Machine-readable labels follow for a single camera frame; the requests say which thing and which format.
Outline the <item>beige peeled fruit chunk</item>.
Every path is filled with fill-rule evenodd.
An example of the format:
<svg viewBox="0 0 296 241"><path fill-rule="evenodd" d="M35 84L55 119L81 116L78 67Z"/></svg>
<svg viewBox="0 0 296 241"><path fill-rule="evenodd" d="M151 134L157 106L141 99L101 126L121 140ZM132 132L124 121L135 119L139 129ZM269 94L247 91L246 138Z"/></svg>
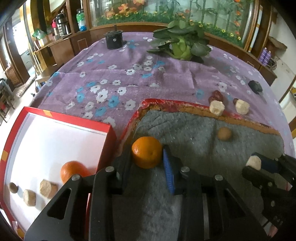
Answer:
<svg viewBox="0 0 296 241"><path fill-rule="evenodd" d="M48 180L42 180L40 183L40 194L43 197L51 199L58 191L58 185Z"/></svg>

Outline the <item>orange mandarin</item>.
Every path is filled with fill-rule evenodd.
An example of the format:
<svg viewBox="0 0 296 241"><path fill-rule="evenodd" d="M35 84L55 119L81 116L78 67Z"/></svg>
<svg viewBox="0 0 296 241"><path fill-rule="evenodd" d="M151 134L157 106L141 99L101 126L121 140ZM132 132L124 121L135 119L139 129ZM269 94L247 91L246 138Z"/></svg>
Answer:
<svg viewBox="0 0 296 241"><path fill-rule="evenodd" d="M60 169L60 177L63 184L65 184L75 174L79 174L82 177L91 175L90 171L78 161L67 162Z"/></svg>
<svg viewBox="0 0 296 241"><path fill-rule="evenodd" d="M133 162L143 169L151 169L161 162L163 146L154 137L140 137L132 144Z"/></svg>

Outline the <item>brown longan fruit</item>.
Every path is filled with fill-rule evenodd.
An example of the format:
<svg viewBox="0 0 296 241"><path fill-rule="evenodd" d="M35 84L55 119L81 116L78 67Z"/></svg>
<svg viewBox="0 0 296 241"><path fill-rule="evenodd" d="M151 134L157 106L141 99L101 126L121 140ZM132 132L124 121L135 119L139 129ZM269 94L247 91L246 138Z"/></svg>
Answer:
<svg viewBox="0 0 296 241"><path fill-rule="evenodd" d="M232 130L228 127L221 127L217 132L217 137L221 141L228 141L232 138Z"/></svg>
<svg viewBox="0 0 296 241"><path fill-rule="evenodd" d="M18 186L15 185L15 183L13 183L13 182L9 183L8 188L9 188L10 192L13 194L17 193L18 189L19 189Z"/></svg>

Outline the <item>grey felt mat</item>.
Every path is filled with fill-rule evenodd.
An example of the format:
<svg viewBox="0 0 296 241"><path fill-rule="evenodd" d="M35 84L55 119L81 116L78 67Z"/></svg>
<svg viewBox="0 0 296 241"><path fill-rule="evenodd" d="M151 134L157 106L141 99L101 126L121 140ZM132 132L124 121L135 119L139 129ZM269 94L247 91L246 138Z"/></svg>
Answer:
<svg viewBox="0 0 296 241"><path fill-rule="evenodd" d="M230 140L218 139L221 127L232 130ZM280 155L284 149L281 136L175 108L169 112L160 108L141 110L128 136L129 143L142 136L155 137L197 173L209 177L221 174L256 219L263 219L259 191L243 178L241 170L254 151L269 158ZM163 167L144 170L132 166L125 193L113 200L116 240L176 240L180 216L181 198L168 192Z"/></svg>

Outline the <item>red white shallow box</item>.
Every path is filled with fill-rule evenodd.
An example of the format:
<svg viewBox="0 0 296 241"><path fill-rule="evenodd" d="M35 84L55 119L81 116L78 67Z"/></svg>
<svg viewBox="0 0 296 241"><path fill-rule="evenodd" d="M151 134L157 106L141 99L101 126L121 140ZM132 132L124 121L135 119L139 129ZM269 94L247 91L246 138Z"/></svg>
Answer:
<svg viewBox="0 0 296 241"><path fill-rule="evenodd" d="M82 163L91 174L109 165L116 145L111 125L25 107L16 118L1 156L1 207L8 220L26 232L49 199L40 194L48 180L62 187L60 169L70 161ZM10 182L18 192L10 192ZM36 193L36 205L27 206L23 191Z"/></svg>

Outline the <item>small black clip object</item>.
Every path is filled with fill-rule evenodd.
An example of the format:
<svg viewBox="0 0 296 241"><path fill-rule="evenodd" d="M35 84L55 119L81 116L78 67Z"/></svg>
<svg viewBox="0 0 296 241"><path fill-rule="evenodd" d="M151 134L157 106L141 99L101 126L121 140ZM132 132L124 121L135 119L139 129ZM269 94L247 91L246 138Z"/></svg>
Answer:
<svg viewBox="0 0 296 241"><path fill-rule="evenodd" d="M251 88L251 90L257 94L258 96L260 96L260 98L262 99L262 101L264 103L267 103L266 99L263 96L263 89L262 86L260 85L259 82L255 81L255 80L251 80L248 82L248 86Z"/></svg>

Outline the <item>purple floral tablecloth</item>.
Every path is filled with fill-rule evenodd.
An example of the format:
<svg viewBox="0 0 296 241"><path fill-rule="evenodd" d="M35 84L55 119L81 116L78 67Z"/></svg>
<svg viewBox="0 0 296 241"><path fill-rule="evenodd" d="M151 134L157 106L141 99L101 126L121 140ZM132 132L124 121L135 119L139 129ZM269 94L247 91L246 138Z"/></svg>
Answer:
<svg viewBox="0 0 296 241"><path fill-rule="evenodd" d="M218 90L228 112L235 112L234 98L248 102L246 118L278 130L285 152L295 155L281 106L254 67L216 47L200 64L149 53L151 33L124 33L123 38L126 44L117 50L107 49L105 40L83 49L51 76L32 107L109 123L120 135L146 98L208 105ZM248 86L251 80L260 83L267 103Z"/></svg>

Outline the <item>small wooden stool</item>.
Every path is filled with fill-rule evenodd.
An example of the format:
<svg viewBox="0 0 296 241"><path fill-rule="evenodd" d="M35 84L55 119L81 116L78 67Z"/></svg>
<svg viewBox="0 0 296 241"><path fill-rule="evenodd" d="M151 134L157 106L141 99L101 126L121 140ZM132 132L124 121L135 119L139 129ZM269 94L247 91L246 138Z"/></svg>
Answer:
<svg viewBox="0 0 296 241"><path fill-rule="evenodd" d="M53 66L47 67L40 75L38 75L35 79L35 81L37 82L39 87L42 87L43 85L45 85L45 83L49 80L49 78L55 73L57 72L61 67L63 66L63 64L58 65L55 64Z"/></svg>

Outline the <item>green leafy vegetable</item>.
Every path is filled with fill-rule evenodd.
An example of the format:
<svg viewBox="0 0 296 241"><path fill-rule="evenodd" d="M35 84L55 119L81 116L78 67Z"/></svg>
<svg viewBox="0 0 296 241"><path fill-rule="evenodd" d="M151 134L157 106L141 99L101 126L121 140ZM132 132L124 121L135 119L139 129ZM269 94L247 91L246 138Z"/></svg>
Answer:
<svg viewBox="0 0 296 241"><path fill-rule="evenodd" d="M193 21L174 20L163 29L153 32L149 53L165 53L178 60L203 63L211 52L203 25Z"/></svg>

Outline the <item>wooden shelf cabinet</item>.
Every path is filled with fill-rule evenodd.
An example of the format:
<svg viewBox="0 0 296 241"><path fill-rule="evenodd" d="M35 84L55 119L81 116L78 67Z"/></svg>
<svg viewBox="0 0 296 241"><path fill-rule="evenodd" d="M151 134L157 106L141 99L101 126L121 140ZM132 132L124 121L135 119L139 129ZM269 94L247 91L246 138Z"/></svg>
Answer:
<svg viewBox="0 0 296 241"><path fill-rule="evenodd" d="M90 1L26 1L21 13L39 70L63 65L92 44Z"/></svg>

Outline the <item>black cylindrical device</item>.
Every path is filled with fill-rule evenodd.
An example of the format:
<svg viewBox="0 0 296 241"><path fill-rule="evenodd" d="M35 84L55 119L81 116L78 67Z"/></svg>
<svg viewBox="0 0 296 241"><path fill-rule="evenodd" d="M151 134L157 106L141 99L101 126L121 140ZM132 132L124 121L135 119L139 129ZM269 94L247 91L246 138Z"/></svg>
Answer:
<svg viewBox="0 0 296 241"><path fill-rule="evenodd" d="M126 41L123 39L123 30L119 30L117 25L114 25L114 30L104 34L106 46L109 50L115 50L123 47Z"/></svg>

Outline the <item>black thermos flask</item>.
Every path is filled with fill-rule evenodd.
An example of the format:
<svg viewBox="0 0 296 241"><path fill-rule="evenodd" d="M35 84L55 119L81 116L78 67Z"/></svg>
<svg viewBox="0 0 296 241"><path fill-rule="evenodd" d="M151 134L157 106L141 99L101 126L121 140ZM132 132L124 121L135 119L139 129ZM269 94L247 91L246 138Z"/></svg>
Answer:
<svg viewBox="0 0 296 241"><path fill-rule="evenodd" d="M66 36L70 33L68 28L68 20L64 13L59 13L56 16L56 23L61 37Z"/></svg>

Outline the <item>pink bottle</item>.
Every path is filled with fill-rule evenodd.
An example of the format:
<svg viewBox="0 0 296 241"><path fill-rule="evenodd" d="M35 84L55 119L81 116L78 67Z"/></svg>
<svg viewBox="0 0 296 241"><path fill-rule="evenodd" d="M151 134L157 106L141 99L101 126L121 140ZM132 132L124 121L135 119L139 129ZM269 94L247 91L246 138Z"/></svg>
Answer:
<svg viewBox="0 0 296 241"><path fill-rule="evenodd" d="M57 27L57 23L55 20L52 20L52 23L51 23L51 27L52 27L52 30L53 30L53 37L54 37L54 40L58 40L59 39L59 31L58 31L58 27Z"/></svg>

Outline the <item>green water bottle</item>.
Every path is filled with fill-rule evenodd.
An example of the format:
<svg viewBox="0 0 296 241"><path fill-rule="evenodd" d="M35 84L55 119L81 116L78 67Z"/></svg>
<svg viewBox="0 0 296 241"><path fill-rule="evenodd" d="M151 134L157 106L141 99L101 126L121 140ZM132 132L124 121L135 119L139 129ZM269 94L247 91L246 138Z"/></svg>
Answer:
<svg viewBox="0 0 296 241"><path fill-rule="evenodd" d="M87 30L86 23L85 23L85 15L84 15L84 10L83 9L77 9L76 20L77 20L77 23L78 23L79 31Z"/></svg>

